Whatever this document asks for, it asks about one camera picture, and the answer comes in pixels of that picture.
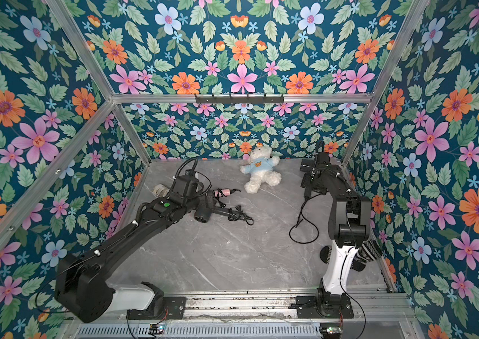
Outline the black boxy hair dryer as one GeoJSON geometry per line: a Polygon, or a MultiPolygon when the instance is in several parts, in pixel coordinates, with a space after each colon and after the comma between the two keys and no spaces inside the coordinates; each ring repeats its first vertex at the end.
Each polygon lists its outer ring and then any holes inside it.
{"type": "Polygon", "coordinates": [[[304,173],[300,186],[304,189],[304,199],[311,198],[313,192],[320,191],[320,175],[315,172],[316,162],[304,159],[300,165],[300,171],[304,173]]]}

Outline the dark grey round hair dryer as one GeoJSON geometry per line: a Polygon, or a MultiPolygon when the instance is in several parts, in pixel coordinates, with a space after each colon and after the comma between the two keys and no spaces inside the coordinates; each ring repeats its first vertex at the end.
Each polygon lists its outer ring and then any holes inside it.
{"type": "Polygon", "coordinates": [[[208,223],[212,215],[226,216],[229,221],[241,219],[238,210],[224,208],[215,199],[201,199],[194,213],[194,219],[200,223],[208,223]]]}

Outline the pink hair dryer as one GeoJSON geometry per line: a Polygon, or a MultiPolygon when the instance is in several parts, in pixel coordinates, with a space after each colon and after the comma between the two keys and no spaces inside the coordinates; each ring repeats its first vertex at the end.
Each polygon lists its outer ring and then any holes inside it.
{"type": "Polygon", "coordinates": [[[213,194],[216,198],[227,197],[232,195],[235,192],[240,192],[239,189],[216,189],[213,191],[213,194]]]}

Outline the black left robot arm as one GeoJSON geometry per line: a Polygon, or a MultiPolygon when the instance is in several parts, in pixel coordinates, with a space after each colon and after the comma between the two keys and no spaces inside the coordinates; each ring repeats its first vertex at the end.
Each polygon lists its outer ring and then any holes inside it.
{"type": "Polygon", "coordinates": [[[112,274],[143,244],[194,210],[204,186],[193,170],[177,175],[166,196],[139,206],[136,217],[101,245],[59,261],[55,300],[84,323],[110,312],[162,311],[160,290],[149,282],[110,285],[112,274]]]}

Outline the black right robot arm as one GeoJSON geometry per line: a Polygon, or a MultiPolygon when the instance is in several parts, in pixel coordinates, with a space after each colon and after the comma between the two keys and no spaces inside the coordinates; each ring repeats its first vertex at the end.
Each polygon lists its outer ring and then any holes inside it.
{"type": "Polygon", "coordinates": [[[369,199],[355,192],[336,159],[327,153],[302,160],[300,171],[304,173],[301,187],[306,194],[317,192],[331,197],[330,257],[322,278],[322,290],[327,295],[342,295],[347,292],[346,283],[355,255],[370,237],[369,199]]]}

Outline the white teddy bear blue shirt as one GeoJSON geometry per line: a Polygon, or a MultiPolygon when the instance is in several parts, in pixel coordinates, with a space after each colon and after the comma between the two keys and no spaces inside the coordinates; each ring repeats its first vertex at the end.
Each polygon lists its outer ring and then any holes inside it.
{"type": "Polygon", "coordinates": [[[240,168],[242,174],[249,175],[249,181],[244,186],[248,194],[257,193],[263,183],[269,186],[277,186],[281,183],[281,174],[274,170],[280,158],[273,156],[272,151],[273,149],[269,146],[257,147],[250,153],[248,164],[240,168]]]}

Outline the striped black white sock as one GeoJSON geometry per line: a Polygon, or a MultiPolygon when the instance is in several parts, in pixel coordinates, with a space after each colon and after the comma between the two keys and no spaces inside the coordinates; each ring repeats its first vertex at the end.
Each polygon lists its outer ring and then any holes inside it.
{"type": "MultiPolygon", "coordinates": [[[[325,246],[320,251],[320,259],[323,263],[328,264],[331,256],[331,247],[325,246]]],[[[382,257],[382,249],[376,240],[368,240],[363,243],[362,247],[356,253],[351,268],[354,271],[361,272],[365,269],[366,264],[373,262],[382,257]]]]}

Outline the black hook rail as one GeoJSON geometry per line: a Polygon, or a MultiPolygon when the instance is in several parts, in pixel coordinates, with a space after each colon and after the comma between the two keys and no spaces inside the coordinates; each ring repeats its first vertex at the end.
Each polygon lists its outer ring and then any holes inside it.
{"type": "Polygon", "coordinates": [[[281,104],[285,102],[284,95],[267,95],[267,94],[246,94],[246,95],[195,95],[195,103],[197,104],[281,104]]]}

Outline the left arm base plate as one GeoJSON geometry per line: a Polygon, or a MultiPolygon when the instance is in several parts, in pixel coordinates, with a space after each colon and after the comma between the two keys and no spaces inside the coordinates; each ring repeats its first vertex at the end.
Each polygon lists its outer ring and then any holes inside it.
{"type": "Polygon", "coordinates": [[[129,310],[129,320],[180,320],[186,310],[185,297],[159,297],[144,310],[129,310]]]}

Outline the aluminium front rail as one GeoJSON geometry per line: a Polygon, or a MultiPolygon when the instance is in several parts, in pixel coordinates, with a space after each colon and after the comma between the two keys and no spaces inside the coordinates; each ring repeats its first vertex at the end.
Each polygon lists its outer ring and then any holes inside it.
{"type": "MultiPolygon", "coordinates": [[[[415,312],[401,293],[352,291],[350,298],[354,312],[352,319],[299,319],[290,305],[297,296],[316,296],[313,290],[245,290],[220,292],[191,292],[160,297],[187,298],[183,319],[246,320],[275,319],[283,321],[334,322],[391,322],[415,321],[415,312]]],[[[127,317],[128,311],[110,312],[93,321],[127,317]]]]}

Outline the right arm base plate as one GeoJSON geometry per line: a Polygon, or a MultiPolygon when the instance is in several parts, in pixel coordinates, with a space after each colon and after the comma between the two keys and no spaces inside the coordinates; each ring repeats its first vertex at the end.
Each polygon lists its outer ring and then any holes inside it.
{"type": "Polygon", "coordinates": [[[296,310],[299,319],[354,318],[350,298],[346,295],[297,296],[290,308],[296,310]]]}

